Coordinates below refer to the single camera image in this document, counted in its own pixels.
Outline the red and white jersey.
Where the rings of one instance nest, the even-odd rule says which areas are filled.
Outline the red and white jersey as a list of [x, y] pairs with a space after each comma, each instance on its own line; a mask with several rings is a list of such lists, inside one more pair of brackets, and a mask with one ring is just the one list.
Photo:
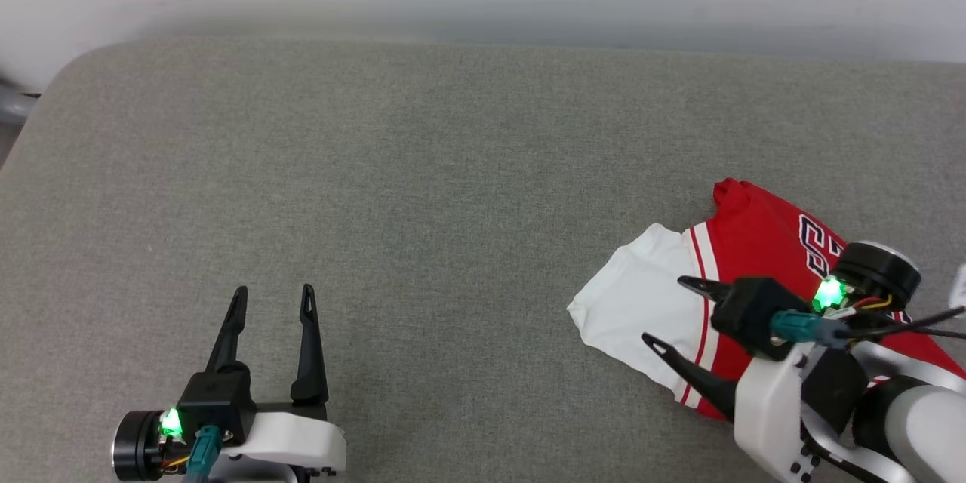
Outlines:
[[721, 414], [642, 342], [654, 335], [687, 360], [737, 380], [751, 356], [710, 324], [713, 302], [678, 277], [734, 282], [772, 277], [810, 300], [845, 250], [845, 241], [796, 205], [744, 180], [713, 190], [715, 213], [685, 232], [658, 223], [615, 250], [567, 308], [580, 339], [672, 391], [704, 415]]

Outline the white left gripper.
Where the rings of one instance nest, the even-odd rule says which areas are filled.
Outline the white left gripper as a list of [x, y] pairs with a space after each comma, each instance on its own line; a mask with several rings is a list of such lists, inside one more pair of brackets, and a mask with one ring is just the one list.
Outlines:
[[[237, 357], [247, 301], [248, 288], [241, 285], [232, 295], [208, 357], [208, 373], [251, 372]], [[327, 370], [311, 284], [303, 285], [299, 320], [299, 368], [290, 397], [296, 406], [324, 406], [329, 399]], [[175, 476], [182, 483], [191, 448], [184, 442], [175, 407], [128, 412], [112, 441], [112, 469], [124, 483], [162, 483]], [[314, 478], [335, 477], [346, 468], [347, 441], [336, 425], [294, 412], [259, 412], [245, 443], [230, 446], [223, 440], [208, 483], [313, 483]]]

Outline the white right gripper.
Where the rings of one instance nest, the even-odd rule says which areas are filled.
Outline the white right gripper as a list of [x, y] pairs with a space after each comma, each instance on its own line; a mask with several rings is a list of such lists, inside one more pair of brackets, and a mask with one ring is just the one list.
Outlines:
[[[731, 284], [696, 276], [681, 287], [713, 303], [728, 300]], [[813, 314], [849, 327], [847, 349], [792, 344], [783, 361], [752, 356], [739, 380], [712, 371], [720, 338], [704, 332], [704, 350], [691, 361], [669, 342], [643, 333], [641, 341], [663, 363], [649, 379], [694, 410], [734, 422], [736, 443], [783, 483], [810, 483], [812, 466], [827, 461], [862, 483], [920, 483], [889, 442], [887, 427], [904, 416], [891, 408], [922, 384], [917, 359], [887, 348], [884, 339], [906, 331], [886, 325], [921, 283], [911, 260], [883, 245], [846, 245], [810, 299]]]

